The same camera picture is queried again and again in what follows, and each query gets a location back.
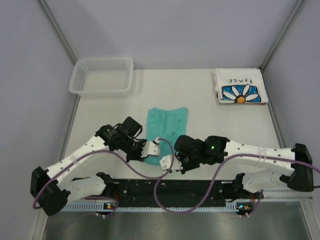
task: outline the daisy print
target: daisy print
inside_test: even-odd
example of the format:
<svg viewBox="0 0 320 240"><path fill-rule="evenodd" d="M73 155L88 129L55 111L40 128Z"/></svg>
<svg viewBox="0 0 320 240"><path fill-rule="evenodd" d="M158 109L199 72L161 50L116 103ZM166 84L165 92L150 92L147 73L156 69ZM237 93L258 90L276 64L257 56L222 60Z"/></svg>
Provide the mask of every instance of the daisy print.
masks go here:
<svg viewBox="0 0 320 240"><path fill-rule="evenodd" d="M222 99L236 104L261 103L261 97L256 86L234 85L222 87Z"/></svg>

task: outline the green towel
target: green towel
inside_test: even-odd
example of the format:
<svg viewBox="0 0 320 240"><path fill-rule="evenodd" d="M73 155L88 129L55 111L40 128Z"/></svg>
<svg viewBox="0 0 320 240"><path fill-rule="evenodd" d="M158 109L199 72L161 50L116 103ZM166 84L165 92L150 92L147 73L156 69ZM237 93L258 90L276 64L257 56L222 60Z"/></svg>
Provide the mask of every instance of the green towel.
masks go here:
<svg viewBox="0 0 320 240"><path fill-rule="evenodd" d="M174 110L162 110L156 107L150 109L146 120L146 139L153 141L156 137L160 137L174 146L178 137L186 134L187 114L188 109L185 107ZM171 155L170 147L163 141L160 142L160 149L158 157L149 156L144 162L160 165L159 161L164 156Z"/></svg>

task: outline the white plastic basket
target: white plastic basket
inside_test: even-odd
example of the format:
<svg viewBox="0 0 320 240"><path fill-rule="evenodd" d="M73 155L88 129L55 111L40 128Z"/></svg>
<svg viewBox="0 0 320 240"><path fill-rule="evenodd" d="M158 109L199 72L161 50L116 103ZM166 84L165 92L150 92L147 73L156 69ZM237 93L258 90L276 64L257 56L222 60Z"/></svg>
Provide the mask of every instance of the white plastic basket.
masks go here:
<svg viewBox="0 0 320 240"><path fill-rule="evenodd" d="M126 97L133 71L130 57L82 58L74 66L69 91L87 98Z"/></svg>

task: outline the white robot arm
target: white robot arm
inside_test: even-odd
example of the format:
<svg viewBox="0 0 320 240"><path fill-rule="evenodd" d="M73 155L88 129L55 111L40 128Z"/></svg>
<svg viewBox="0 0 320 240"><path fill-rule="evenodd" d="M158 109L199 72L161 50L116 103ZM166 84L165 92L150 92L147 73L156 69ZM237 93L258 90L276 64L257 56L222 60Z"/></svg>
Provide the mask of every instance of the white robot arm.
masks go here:
<svg viewBox="0 0 320 240"><path fill-rule="evenodd" d="M200 164L213 165L222 163L229 156L240 155L230 162L264 169L254 173L239 173L234 182L234 190L246 190L250 193L269 188L288 186L300 192L314 190L313 171L311 168L284 162L283 160L302 161L312 165L312 158L307 147L296 143L294 148L271 149L246 145L226 137L209 136L205 141L180 136L174 149L178 152L174 158L174 170L185 172L200 167ZM259 157L241 156L252 154ZM171 156L165 156L160 165L168 169Z"/></svg>
<svg viewBox="0 0 320 240"><path fill-rule="evenodd" d="M42 169L36 168L31 176L30 193L34 198L38 195L44 185L58 173L65 170L50 183L41 194L38 203L48 216L59 212L67 203L79 200L92 195L106 193L113 185L111 177L103 172L95 176L77 179L86 168L101 158L99 154L92 154L76 161L80 157L92 151L100 150L122 150L126 153L127 162L136 160L143 162L148 156L158 156L160 147L158 139L147 141L136 139L142 132L142 126L131 117L128 117L122 124L102 126L89 141L78 150L67 156L60 162Z"/></svg>

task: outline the gray floor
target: gray floor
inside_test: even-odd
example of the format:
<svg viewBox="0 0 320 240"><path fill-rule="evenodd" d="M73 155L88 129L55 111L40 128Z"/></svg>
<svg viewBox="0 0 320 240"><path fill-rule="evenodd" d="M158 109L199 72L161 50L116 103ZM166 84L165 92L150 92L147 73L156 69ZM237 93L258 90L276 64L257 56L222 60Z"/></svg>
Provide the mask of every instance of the gray floor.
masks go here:
<svg viewBox="0 0 320 240"><path fill-rule="evenodd" d="M298 202L262 203L249 219L235 213L121 212L106 220L87 215L65 227L82 214L64 212L50 217L43 240L311 239Z"/></svg>

